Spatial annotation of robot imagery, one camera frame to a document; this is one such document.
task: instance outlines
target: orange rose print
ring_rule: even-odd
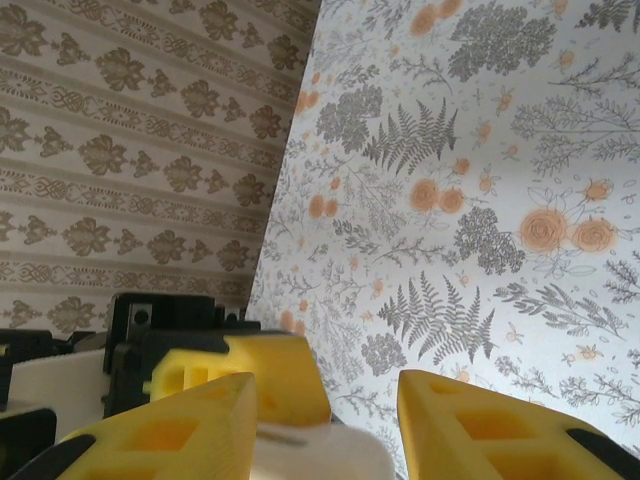
[[[282,312],[282,315],[280,315],[280,328],[288,331],[291,331],[293,328],[293,313],[289,310],[285,310]]]
[[[613,191],[613,184],[609,180],[598,180],[594,182],[591,180],[589,185],[584,191],[585,199],[589,201],[604,200]]]
[[[298,102],[296,103],[295,114],[300,115],[307,106],[307,92],[300,90],[298,94]]]
[[[438,7],[438,16],[440,18],[449,18],[460,10],[462,0],[444,0]]]
[[[411,35],[422,37],[431,31],[438,19],[438,11],[433,5],[420,9],[411,22]]]
[[[318,92],[311,92],[307,97],[307,108],[313,108],[318,103],[320,94]]]
[[[453,166],[453,173],[458,175],[464,175],[469,171],[469,159],[458,158],[456,164]]]
[[[293,327],[293,332],[297,335],[304,336],[306,331],[307,329],[304,326],[304,322],[302,320],[298,320]]]
[[[567,220],[556,210],[531,212],[520,225],[522,242],[535,252],[551,252],[567,236]]]
[[[311,218],[320,218],[324,210],[324,198],[322,195],[314,195],[309,202],[309,215]]]
[[[329,200],[324,206],[324,213],[327,217],[336,216],[336,213],[338,213],[338,201],[335,198]]]
[[[458,188],[450,188],[440,194],[438,204],[443,212],[456,213],[464,205],[464,194]]]
[[[411,189],[409,204],[418,212],[428,212],[438,201],[438,186],[430,178],[419,180]]]
[[[613,245],[616,233],[613,226],[605,219],[587,220],[578,225],[571,240],[580,250],[601,252]]]

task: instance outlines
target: damask wallpaper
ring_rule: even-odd
[[[640,3],[324,0],[248,315],[405,474],[398,371],[640,455]]]
[[[313,0],[0,2],[0,322],[122,290],[246,305]]]

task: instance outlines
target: yellow foam block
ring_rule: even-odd
[[[78,430],[96,442],[59,480],[248,480],[253,375],[230,375]]]
[[[613,480],[566,430],[590,425],[418,370],[400,372],[398,419],[411,480]]]
[[[304,337],[225,336],[229,353],[171,350],[154,369],[151,401],[236,372],[251,372],[258,421],[307,427],[331,420],[329,399]]]

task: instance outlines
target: wall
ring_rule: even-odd
[[[640,6],[502,3],[324,1],[253,285],[400,471],[416,367],[640,454]]]
[[[0,326],[246,305],[318,2],[1,3]]]

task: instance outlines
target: orange flower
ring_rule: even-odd
[[[443,212],[456,213],[464,205],[464,194],[458,188],[450,188],[440,194],[438,204]]]
[[[301,335],[301,336],[304,336],[306,330],[307,329],[304,326],[304,322],[302,320],[298,320],[296,322],[295,326],[293,327],[293,332],[296,333],[297,335]]]
[[[382,283],[382,280],[377,278],[373,282],[373,293],[371,294],[371,298],[378,298],[382,293],[383,289],[384,289],[384,283]]]
[[[558,65],[560,65],[561,70],[565,70],[570,68],[573,65],[573,60],[576,55],[571,50],[563,50],[560,52],[560,56],[558,57]]]
[[[311,92],[307,97],[307,108],[313,108],[318,103],[320,94],[318,92]]]
[[[590,201],[604,200],[611,195],[612,190],[613,184],[609,180],[598,180],[596,182],[591,180],[591,185],[585,189],[584,196]]]
[[[336,216],[336,213],[338,213],[338,201],[335,198],[329,200],[324,206],[324,213],[327,217]]]
[[[567,220],[556,210],[531,212],[520,225],[523,243],[536,252],[550,252],[560,246],[567,235]]]
[[[298,102],[296,103],[295,114],[296,115],[301,114],[306,108],[306,105],[307,105],[307,92],[305,92],[304,90],[300,90],[300,93],[298,94]]]
[[[469,171],[469,159],[458,158],[456,160],[456,164],[453,166],[453,173],[457,173],[458,175],[464,175],[468,171]]]
[[[606,250],[613,245],[615,239],[615,229],[604,218],[581,223],[571,238],[573,244],[585,252]]]
[[[484,178],[480,177],[480,190],[483,192],[488,192],[493,188],[493,181],[489,176],[485,176]]]
[[[438,201],[438,186],[430,178],[423,178],[411,189],[409,204],[418,212],[428,212]]]
[[[438,7],[438,16],[440,18],[449,18],[460,10],[462,0],[444,0]]]
[[[469,375],[469,372],[467,372],[466,370],[460,370],[456,375],[456,380],[458,380],[459,382],[469,383],[470,379],[471,377]]]
[[[431,31],[438,19],[438,11],[433,5],[420,9],[411,22],[411,35],[422,37]]]
[[[280,328],[288,331],[291,331],[293,328],[293,313],[289,310],[285,310],[282,312],[282,315],[280,315]]]
[[[491,125],[489,125],[489,122],[481,124],[476,130],[476,135],[478,136],[478,142],[487,143],[489,135],[491,135]]]
[[[314,195],[309,202],[309,215],[311,218],[320,218],[324,210],[324,198],[322,195]]]
[[[567,5],[569,5],[569,0],[555,0],[553,4],[553,13],[556,15],[562,15],[567,11]]]

